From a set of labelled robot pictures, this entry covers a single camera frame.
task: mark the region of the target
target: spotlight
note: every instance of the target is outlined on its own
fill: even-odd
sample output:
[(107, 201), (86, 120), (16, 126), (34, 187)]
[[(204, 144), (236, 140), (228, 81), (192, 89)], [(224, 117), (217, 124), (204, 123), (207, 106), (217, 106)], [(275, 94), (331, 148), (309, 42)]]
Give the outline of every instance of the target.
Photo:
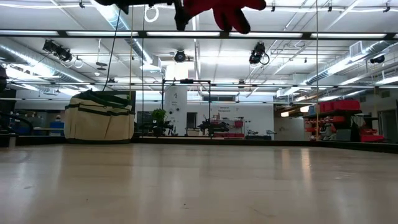
[[(264, 56), (266, 56), (268, 58), (267, 63), (261, 62), (261, 60)], [(256, 46), (254, 47), (254, 49), (251, 52), (251, 55), (249, 57), (249, 62), (251, 65), (257, 65), (258, 63), (267, 65), (269, 63), (269, 56), (266, 54), (266, 47), (264, 46), (264, 43), (258, 42), (256, 44)]]
[(386, 58), (384, 57), (384, 55), (382, 55), (382, 56), (377, 57), (377, 58), (372, 58), (370, 60), (370, 63), (383, 63), (385, 61), (385, 59)]
[(49, 54), (54, 54), (63, 62), (70, 62), (73, 59), (70, 49), (64, 49), (52, 40), (45, 40), (43, 50)]
[(57, 47), (54, 55), (63, 62), (70, 62), (73, 58), (73, 55), (70, 53), (70, 49), (63, 49), (62, 47)]
[(58, 45), (55, 44), (52, 40), (45, 40), (43, 50), (49, 54), (56, 51)]
[(240, 79), (239, 80), (239, 84), (244, 84), (244, 80), (243, 79)]
[(174, 60), (176, 62), (184, 62), (187, 56), (185, 55), (183, 50), (178, 50), (174, 56)]

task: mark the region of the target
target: window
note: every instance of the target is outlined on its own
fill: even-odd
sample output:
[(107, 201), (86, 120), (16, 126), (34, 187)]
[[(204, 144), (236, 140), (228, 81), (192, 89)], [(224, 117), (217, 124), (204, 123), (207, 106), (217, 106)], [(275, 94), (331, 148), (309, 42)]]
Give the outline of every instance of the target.
[[(203, 96), (203, 101), (209, 101), (209, 96)], [(217, 95), (212, 95), (211, 96), (211, 101), (221, 101), (221, 102), (232, 102), (235, 101), (235, 96), (217, 96)]]

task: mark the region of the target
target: ductwork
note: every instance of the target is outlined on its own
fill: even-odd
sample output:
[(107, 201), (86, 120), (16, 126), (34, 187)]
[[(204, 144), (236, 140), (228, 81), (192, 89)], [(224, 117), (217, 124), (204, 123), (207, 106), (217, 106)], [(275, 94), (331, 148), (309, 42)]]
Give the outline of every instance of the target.
[[(350, 66), (354, 65), (363, 60), (368, 60), (371, 58), (375, 58), (381, 55), (388, 53), (388, 48), (395, 45), (396, 41), (379, 41), (375, 44), (369, 45), (364, 50), (362, 50), (359, 54), (354, 57), (351, 57), (351, 54), (348, 52), (343, 56), (336, 58), (334, 61), (327, 63), (322, 69), (321, 72), (317, 74), (317, 71), (310, 73), (301, 85), (312, 85), (315, 82), (322, 80), (326, 77), (329, 77), (333, 74), (336, 74), (340, 71), (343, 71)], [(278, 90), (277, 96), (286, 96), (291, 95), (292, 93), (298, 91), (299, 87), (291, 87), (286, 88), (284, 90)]]
[(338, 57), (336, 60), (327, 63), (325, 67), (323, 67), (322, 72), (320, 72), (317, 75), (317, 72), (313, 72), (309, 74), (309, 78), (305, 82), (307, 85), (312, 85), (316, 81), (322, 80), (326, 77), (329, 77), (330, 75), (336, 74), (352, 65), (354, 63), (363, 61), (363, 60), (368, 60), (375, 58), (377, 56), (381, 56), (384, 50), (386, 50), (388, 47), (394, 45), (395, 41), (379, 41), (375, 44), (370, 45), (368, 48), (365, 49), (365, 51), (362, 52), (361, 55), (351, 58), (350, 54), (344, 54), (341, 57)]
[[(119, 17), (119, 9), (115, 5), (102, 6), (94, 0), (90, 0), (90, 2), (115, 30), (118, 24), (117, 22)], [(118, 30), (131, 30), (131, 28), (122, 16), (119, 18)], [(134, 53), (138, 55), (141, 60), (148, 64), (152, 63), (152, 57), (142, 48), (137, 39), (125, 38), (124, 40), (132, 47)]]
[(20, 63), (30, 66), (32, 72), (51, 76), (58, 75), (63, 82), (93, 82), (94, 80), (60, 65), (50, 58), (28, 49), (5, 37), (0, 37), (0, 59), (4, 62)]

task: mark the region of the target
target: box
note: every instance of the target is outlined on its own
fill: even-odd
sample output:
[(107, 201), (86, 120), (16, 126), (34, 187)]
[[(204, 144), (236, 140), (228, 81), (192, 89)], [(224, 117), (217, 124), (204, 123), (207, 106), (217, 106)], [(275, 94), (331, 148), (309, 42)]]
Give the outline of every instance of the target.
[(361, 105), (358, 100), (339, 100), (334, 102), (335, 110), (360, 110)]

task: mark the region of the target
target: pipe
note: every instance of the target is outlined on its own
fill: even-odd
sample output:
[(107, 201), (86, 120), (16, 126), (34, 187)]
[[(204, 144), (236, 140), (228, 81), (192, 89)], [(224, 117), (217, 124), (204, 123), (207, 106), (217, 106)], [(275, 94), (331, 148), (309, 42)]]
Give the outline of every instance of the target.
[(62, 80), (69, 80), (69, 82), (71, 79), (72, 82), (94, 81), (72, 69), (65, 68), (59, 62), (48, 57), (43, 58), (43, 55), (5, 37), (0, 37), (0, 57), (7, 62), (23, 63), (30, 66), (32, 67), (31, 71), (39, 75), (58, 75)]
[(363, 55), (360, 57), (355, 57), (351, 58), (349, 56), (349, 53), (344, 54), (341, 57), (338, 57), (336, 60), (328, 63), (322, 72), (320, 72), (318, 75), (316, 72), (311, 73), (309, 76), (310, 78), (307, 79), (305, 84), (307, 85), (312, 85), (316, 81), (322, 80), (326, 77), (329, 77), (330, 75), (336, 74), (352, 65), (354, 65), (357, 62), (360, 62), (362, 60), (368, 60), (371, 58), (374, 58), (380, 54), (384, 54), (383, 51), (386, 50), (388, 47), (396, 44), (397, 42), (395, 41), (379, 41), (375, 44), (370, 45), (366, 50), (363, 52)]
[[(90, 0), (92, 5), (98, 10), (98, 12), (106, 19), (106, 21), (112, 26), (115, 30), (117, 26), (117, 21), (119, 17), (119, 9), (115, 5), (112, 6), (102, 6), (98, 4), (94, 0)], [(119, 26), (118, 30), (126, 30), (130, 31), (131, 28), (129, 27), (128, 23), (124, 20), (121, 16), (119, 18)], [(153, 59), (152, 57), (142, 48), (141, 44), (137, 39), (124, 39), (133, 49), (134, 53), (142, 60), (144, 63), (152, 64)]]

